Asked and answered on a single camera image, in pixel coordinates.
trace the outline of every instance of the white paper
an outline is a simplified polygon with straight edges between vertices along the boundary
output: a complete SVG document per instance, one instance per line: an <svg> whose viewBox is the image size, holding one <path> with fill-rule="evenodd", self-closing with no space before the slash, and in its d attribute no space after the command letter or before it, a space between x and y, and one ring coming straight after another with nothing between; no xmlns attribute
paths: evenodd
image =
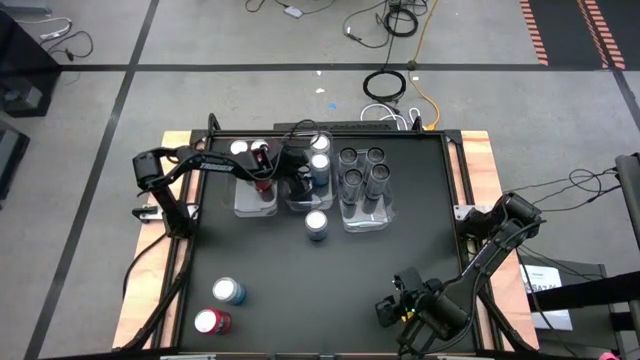
<svg viewBox="0 0 640 360"><path fill-rule="evenodd" d="M562 286L562 283L560 282L560 272L558 269L547 266L526 266L534 292ZM520 265L520 274L522 275L522 281L524 282L524 287L527 290L527 293L530 293L531 289L527 283L527 276L524 273L522 265ZM545 311L544 314L556 330L573 330L571 318L569 317L569 310ZM533 325L536 329L549 329L549 326L547 326L547 323L545 323L539 313L535 312L531 315L533 316Z"/></svg>

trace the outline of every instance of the white cord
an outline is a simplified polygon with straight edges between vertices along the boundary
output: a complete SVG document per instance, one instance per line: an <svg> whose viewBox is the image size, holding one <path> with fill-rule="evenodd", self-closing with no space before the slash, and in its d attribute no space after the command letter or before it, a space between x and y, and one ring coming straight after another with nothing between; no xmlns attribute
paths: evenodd
<svg viewBox="0 0 640 360"><path fill-rule="evenodd" d="M407 120L404 118L404 116L402 115L398 115L396 113L393 112L393 110L391 110L388 106L384 105L384 104L371 104L371 105L367 105L364 109L362 109L362 112L360 112L360 121L364 121L364 113L373 108L373 107L381 107L385 110L387 110L387 112L389 113L389 115L386 115L384 117L382 117L381 119L378 119L379 121L382 120L386 120L389 118L393 118L393 120L396 121L396 123L398 122L398 119L400 121L402 121L402 124L404 124L404 129L405 130L409 130L409 123L407 122ZM420 110L418 110L417 108L411 108L411 110L409 110L409 117L411 117L411 125L413 126L413 123L415 122L415 119L413 118L413 111L417 111L418 112L418 116L420 116Z"/></svg>
<svg viewBox="0 0 640 360"><path fill-rule="evenodd" d="M68 17L57 17L57 18L44 19L44 20L38 20L38 21L16 20L16 22L19 24L34 25L34 24L44 24L44 23L59 21L59 20L65 20L67 22L67 26L65 26L63 29L50 32L48 34L40 35L40 39L47 40L47 39L54 39L54 38L60 37L60 35L64 34L67 30L69 30L69 28L71 27L71 23L73 21L71 21L71 19L69 19Z"/></svg>

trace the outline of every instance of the gray floor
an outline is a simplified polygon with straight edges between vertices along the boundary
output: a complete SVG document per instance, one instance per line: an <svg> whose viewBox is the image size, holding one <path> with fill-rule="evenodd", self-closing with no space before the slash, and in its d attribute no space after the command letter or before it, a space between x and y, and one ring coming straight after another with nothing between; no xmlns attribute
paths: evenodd
<svg viewBox="0 0 640 360"><path fill-rule="evenodd" d="M125 64L148 0L50 1L54 16L88 30L96 50L82 63ZM297 0L300 7L316 7ZM268 0L246 13L242 2L160 0L141 63L376 63L386 50L367 50L341 34L346 14L374 1L337 1L299 20ZM421 62L534 64L535 53L517 1L441 1ZM372 14L351 24L370 41L384 38ZM34 36L52 31L30 25ZM417 36L394 43L392 62L413 56ZM140 228L131 158L157 146L166 130L203 128L215 112L225 129L269 129L303 118L357 120L370 103L369 72L138 72L127 97L41 357L108 351L121 306L120 287ZM2 119L27 133L31 145L0 212L0 354L19 359L33 332L69 234L123 74L64 73L44 118ZM439 104L439 129L490 133L503 189L565 177L573 168L602 170L619 154L638 151L640 131L609 72L417 72ZM640 92L640 73L626 72ZM393 87L380 80L375 89ZM325 92L316 93L317 89ZM432 110L409 89L400 107ZM607 185L614 185L609 179ZM522 192L534 200L557 188ZM541 208L566 207L588 196L567 191ZM620 192L579 210L548 213L529 246L556 259L604 263L610 274L639 270L640 254ZM629 341L628 349L637 344Z"/></svg>

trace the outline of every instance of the blue can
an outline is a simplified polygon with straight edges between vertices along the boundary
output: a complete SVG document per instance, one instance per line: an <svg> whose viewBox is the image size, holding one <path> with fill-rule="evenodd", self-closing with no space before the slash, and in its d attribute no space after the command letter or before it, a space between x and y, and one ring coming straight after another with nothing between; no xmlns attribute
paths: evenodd
<svg viewBox="0 0 640 360"><path fill-rule="evenodd" d="M231 305L240 305L247 297L244 286L230 277L223 277L213 284L213 296Z"/></svg>

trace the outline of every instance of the wooden platform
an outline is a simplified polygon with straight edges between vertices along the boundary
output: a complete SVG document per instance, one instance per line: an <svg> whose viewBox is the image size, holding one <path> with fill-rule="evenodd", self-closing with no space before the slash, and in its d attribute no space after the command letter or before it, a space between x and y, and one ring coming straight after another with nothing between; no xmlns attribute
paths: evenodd
<svg viewBox="0 0 640 360"><path fill-rule="evenodd" d="M462 136L475 202L477 205L493 205L501 196L502 190L491 144L489 142L489 135L485 131L463 131ZM162 146L178 147L187 145L190 137L190 131L168 131L164 134ZM449 144L449 153L451 155L451 165L456 183L458 201L460 204L465 204L465 194L458 166L458 157L453 144ZM173 164L168 161L163 161L162 166L165 172L167 172L173 167ZM195 200L198 177L198 171L194 171L191 177L187 202L193 202ZM182 181L178 180L171 185L171 190L177 196L180 193L181 187ZM152 197L149 198L148 203L153 203ZM164 225L160 221L142 225L138 237L136 254L162 235L163 232ZM145 257L140 259L131 272L113 347L122 346L131 340L158 303L170 242L171 240L167 238L158 244L158 246L149 251ZM185 246L186 242L183 241L178 251L178 262L175 267L176 273L180 268L182 262L181 255L184 254ZM529 303L527 302L515 252L512 253L498 271L493 274L491 277L491 286L493 288L495 301L509 322L527 343L538 348L538 340L533 327ZM176 302L177 300L174 299L165 317L164 331L160 342L163 347L170 346L176 316ZM493 343L491 341L489 322L486 312L480 303L479 317L485 348L491 349L493 348ZM509 349L506 340L504 340L503 343L505 344L505 348Z"/></svg>

